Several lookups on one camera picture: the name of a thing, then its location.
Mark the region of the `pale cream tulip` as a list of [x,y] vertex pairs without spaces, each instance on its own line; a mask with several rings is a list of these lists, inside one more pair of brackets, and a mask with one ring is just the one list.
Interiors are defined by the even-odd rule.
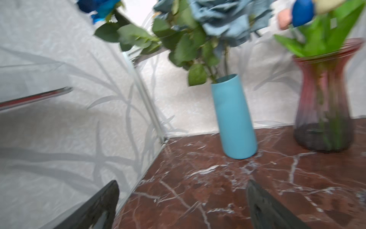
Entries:
[[341,6],[346,0],[312,0],[316,15],[326,14]]

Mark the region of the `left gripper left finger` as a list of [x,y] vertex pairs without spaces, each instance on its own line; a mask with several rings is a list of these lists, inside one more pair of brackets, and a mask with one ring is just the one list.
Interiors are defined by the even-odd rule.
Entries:
[[55,228],[111,229],[116,215],[119,194],[117,181],[110,181]]

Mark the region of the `blue green flower bouquet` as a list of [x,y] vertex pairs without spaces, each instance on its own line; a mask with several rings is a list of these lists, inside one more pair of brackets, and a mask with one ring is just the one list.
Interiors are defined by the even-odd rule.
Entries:
[[169,60],[188,72],[188,85],[217,83],[228,52],[267,27],[272,1],[158,1],[151,45],[141,55],[166,48]]

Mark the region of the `blue tulip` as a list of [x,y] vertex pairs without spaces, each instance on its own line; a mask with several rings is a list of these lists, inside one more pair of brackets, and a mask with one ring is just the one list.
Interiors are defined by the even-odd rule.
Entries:
[[296,0],[292,8],[293,27],[302,26],[314,17],[314,4],[312,0]]

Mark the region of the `pink tulip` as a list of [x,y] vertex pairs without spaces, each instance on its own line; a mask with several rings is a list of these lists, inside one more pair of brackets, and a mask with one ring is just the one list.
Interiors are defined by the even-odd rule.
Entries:
[[292,19],[293,17],[291,9],[281,10],[277,15],[279,29],[282,31],[287,30],[292,24]]

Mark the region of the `pink glass vase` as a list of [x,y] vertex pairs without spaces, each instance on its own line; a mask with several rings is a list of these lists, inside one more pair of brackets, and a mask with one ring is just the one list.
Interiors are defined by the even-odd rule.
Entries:
[[362,38],[347,39],[337,52],[295,57],[303,84],[294,124],[296,142],[314,152],[341,152],[354,139],[348,107],[345,68],[364,44]]

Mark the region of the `blue rose stem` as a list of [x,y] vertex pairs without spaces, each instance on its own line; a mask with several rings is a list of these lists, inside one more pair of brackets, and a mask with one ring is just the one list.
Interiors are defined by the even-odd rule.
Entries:
[[157,37],[145,29],[136,26],[123,16],[118,8],[123,7],[122,1],[77,1],[79,10],[90,16],[92,23],[103,22],[94,36],[107,43],[120,45],[123,52],[133,47],[141,49],[142,55],[149,55],[161,49],[162,44]]

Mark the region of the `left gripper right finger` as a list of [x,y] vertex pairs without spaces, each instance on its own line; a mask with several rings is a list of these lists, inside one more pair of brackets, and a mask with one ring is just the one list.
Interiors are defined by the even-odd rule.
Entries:
[[254,180],[246,187],[251,223],[254,229],[308,229],[300,218],[276,200]]

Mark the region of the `white tulip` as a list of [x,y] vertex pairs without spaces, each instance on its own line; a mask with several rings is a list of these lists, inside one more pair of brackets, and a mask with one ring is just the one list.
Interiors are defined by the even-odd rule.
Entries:
[[349,33],[356,25],[366,6],[365,1],[346,1],[329,13],[316,15],[312,21],[288,28],[291,33],[298,30],[303,41],[275,34],[274,39],[296,57],[311,57],[336,52],[341,49]]

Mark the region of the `teal ceramic vase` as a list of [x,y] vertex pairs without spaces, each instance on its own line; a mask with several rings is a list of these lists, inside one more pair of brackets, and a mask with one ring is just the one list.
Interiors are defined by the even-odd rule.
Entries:
[[211,88],[224,153],[233,159],[253,156],[258,145],[240,76],[218,78]]

